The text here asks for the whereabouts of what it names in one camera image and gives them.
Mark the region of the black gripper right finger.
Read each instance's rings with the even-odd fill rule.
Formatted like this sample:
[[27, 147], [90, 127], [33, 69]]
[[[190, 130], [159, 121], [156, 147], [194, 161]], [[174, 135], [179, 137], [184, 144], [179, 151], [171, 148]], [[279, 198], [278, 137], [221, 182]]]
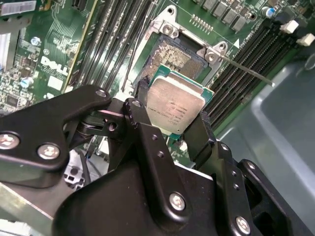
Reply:
[[252, 161], [237, 162], [216, 140], [200, 112], [184, 132], [195, 169], [214, 181], [215, 227], [220, 236], [303, 236], [305, 224]]

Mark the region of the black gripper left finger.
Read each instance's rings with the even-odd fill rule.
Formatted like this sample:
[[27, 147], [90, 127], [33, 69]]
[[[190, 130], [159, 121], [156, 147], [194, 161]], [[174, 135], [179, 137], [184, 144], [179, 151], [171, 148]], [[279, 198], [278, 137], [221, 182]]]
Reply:
[[87, 85], [0, 120], [0, 179], [32, 188], [57, 184], [69, 162], [69, 152], [89, 138], [78, 125], [93, 112], [103, 114], [94, 130], [121, 142], [114, 159], [135, 159], [139, 165], [152, 218], [158, 223], [186, 223], [192, 208], [162, 132], [153, 126], [145, 106], [129, 98], [108, 111], [111, 96]]

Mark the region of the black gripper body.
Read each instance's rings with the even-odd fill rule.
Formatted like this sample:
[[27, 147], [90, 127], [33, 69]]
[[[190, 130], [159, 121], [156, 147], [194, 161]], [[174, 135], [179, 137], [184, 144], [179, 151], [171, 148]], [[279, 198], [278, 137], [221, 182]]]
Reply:
[[[176, 166], [193, 207], [178, 236], [231, 236], [217, 214], [215, 183], [210, 176]], [[151, 217], [140, 170], [126, 164], [83, 187], [60, 205], [53, 221], [55, 236], [165, 236]]]

